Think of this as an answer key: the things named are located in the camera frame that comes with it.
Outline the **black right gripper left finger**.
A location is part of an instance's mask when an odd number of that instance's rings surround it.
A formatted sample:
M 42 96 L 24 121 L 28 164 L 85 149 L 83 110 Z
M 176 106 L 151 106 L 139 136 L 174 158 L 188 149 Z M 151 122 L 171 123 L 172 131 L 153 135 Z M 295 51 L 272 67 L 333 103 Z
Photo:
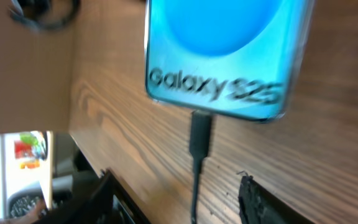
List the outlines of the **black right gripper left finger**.
M 35 224 L 150 224 L 114 174 L 106 169 L 85 192 L 47 212 Z

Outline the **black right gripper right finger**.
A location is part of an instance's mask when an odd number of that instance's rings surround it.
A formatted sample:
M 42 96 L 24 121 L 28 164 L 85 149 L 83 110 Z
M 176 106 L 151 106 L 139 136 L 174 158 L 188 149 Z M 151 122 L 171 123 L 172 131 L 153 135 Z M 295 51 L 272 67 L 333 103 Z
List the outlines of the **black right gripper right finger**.
M 238 200 L 242 224 L 313 224 L 251 175 L 242 176 Z

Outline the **Galaxy smartphone with cyan screen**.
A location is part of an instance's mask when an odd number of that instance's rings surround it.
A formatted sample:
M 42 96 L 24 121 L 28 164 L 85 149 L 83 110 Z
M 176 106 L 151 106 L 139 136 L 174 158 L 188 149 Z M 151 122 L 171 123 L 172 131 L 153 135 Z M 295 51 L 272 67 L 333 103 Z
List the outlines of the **Galaxy smartphone with cyan screen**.
M 151 0 L 145 9 L 151 99 L 256 122 L 285 114 L 313 1 Z

